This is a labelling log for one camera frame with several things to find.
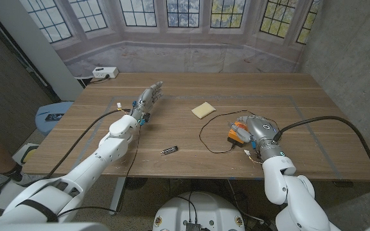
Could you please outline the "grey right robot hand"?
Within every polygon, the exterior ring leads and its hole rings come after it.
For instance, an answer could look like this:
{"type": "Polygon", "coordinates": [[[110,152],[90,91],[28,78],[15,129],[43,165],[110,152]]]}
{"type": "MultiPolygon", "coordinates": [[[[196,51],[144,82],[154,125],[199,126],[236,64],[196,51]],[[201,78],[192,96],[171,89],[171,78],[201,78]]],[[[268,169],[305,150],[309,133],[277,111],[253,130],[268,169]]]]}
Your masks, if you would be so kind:
{"type": "Polygon", "coordinates": [[[239,127],[236,123],[228,123],[228,126],[241,141],[253,143],[254,149],[263,161],[276,156],[285,156],[281,146],[273,141],[278,129],[274,128],[269,120],[258,115],[250,115],[239,117],[237,121],[245,124],[247,129],[239,127]]]}

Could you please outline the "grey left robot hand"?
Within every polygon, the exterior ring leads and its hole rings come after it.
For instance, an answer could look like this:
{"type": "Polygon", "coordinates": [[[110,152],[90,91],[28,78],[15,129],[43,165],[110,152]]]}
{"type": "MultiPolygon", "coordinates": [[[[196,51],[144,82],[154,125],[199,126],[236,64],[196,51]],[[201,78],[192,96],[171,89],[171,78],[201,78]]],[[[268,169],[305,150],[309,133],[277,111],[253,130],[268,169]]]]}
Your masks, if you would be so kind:
{"type": "Polygon", "coordinates": [[[140,120],[142,120],[142,118],[151,111],[154,103],[162,96],[162,86],[163,82],[158,81],[145,89],[139,96],[129,115],[140,122],[140,120]]]}

